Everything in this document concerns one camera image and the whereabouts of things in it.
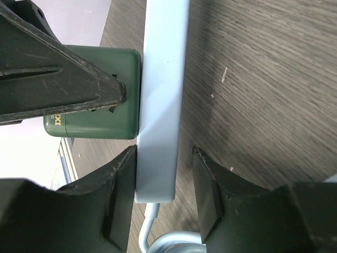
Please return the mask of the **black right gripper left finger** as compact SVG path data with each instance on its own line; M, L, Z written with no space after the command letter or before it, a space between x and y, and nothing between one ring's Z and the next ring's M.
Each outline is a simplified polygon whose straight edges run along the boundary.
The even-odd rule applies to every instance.
M1 180L1 252L126 252L137 148L50 190L27 179Z

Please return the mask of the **light blue power strip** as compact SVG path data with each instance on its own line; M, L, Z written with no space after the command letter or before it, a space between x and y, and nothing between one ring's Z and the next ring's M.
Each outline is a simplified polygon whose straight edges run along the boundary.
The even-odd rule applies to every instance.
M135 201L175 198L190 1L147 1Z

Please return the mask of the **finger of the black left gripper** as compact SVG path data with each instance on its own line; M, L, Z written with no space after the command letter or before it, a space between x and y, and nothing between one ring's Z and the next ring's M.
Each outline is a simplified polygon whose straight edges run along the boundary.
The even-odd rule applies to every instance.
M61 44L32 1L1 1L1 123L118 106L126 87Z

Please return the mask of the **dark green box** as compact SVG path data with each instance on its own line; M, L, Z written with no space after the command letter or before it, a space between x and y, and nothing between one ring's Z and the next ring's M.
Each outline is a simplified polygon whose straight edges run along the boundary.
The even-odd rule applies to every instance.
M45 131L63 138L134 139L138 134L140 107L140 53L128 48L79 45L69 48L124 83L127 100L109 108L46 116Z

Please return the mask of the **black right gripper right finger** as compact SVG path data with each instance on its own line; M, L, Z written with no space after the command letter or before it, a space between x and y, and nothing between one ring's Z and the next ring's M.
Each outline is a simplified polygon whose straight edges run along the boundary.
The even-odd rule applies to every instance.
M207 252L336 252L336 183L294 182L268 190L198 147L192 167Z

